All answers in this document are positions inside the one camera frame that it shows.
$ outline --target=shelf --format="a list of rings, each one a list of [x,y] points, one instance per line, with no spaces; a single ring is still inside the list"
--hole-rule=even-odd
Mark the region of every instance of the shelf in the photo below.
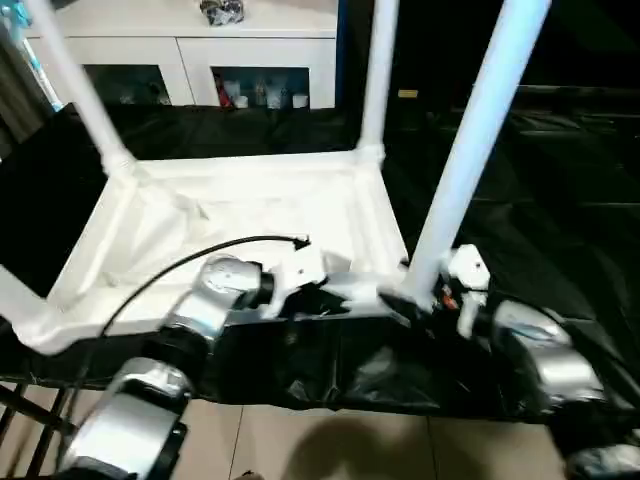
[[[338,0],[245,0],[244,21],[221,27],[197,0],[77,0],[57,17],[67,37],[335,38]]]

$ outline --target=metal stand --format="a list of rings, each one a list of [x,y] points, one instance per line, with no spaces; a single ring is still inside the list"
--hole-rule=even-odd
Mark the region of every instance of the metal stand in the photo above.
[[[53,439],[53,434],[59,432],[62,437],[66,437],[72,435],[76,430],[73,424],[66,422],[60,416],[62,408],[69,396],[69,391],[66,389],[59,390],[51,407],[51,411],[48,411],[31,400],[24,398],[23,394],[25,389],[26,385],[22,384],[17,385],[13,390],[0,385],[0,403],[6,405],[2,418],[0,418],[0,447],[16,412],[43,424],[44,428],[33,452],[33,457],[31,458],[31,463],[29,464],[25,478],[49,478],[41,477],[39,474],[47,451],[49,450],[51,440]]]

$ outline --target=glass cabinet door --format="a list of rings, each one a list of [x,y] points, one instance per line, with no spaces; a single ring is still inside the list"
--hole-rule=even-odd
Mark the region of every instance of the glass cabinet door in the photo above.
[[[105,104],[171,105],[157,65],[85,65]]]
[[[222,107],[309,107],[308,68],[211,67],[211,75]]]

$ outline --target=dark wall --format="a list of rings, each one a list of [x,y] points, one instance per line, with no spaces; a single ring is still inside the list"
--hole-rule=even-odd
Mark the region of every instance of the dark wall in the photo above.
[[[359,113],[373,1],[344,1],[348,4],[344,103]],[[619,89],[639,95],[639,3],[554,0],[522,81],[536,87],[535,101],[550,101],[558,94],[584,101],[585,89],[575,87],[596,87],[587,91],[590,97],[609,95],[607,89],[612,88],[616,95]],[[393,121],[388,124],[406,126],[421,112],[464,107],[501,4],[499,0],[401,1],[389,103]],[[400,89],[418,90],[418,98],[400,99]],[[521,91],[525,95],[532,89]]]

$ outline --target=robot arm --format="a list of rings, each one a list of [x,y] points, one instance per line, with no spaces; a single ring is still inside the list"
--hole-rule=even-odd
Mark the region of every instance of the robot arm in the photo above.
[[[377,310],[397,317],[376,302],[389,279],[344,271],[329,275],[325,267],[313,247],[295,252],[271,272],[233,257],[208,260],[158,335],[144,346],[142,357],[124,365],[79,427],[59,475],[169,478],[187,431],[180,418],[226,325],[277,321],[292,308],[308,313],[319,293],[337,298],[336,308],[350,316]],[[542,309],[513,300],[494,304],[488,281],[475,247],[455,252],[434,292],[431,321],[437,320],[438,308],[456,310],[458,334],[483,342],[508,365],[515,387],[547,414],[570,478],[638,474],[640,449],[633,428],[625,421],[612,423],[607,415],[611,399],[572,337]]]

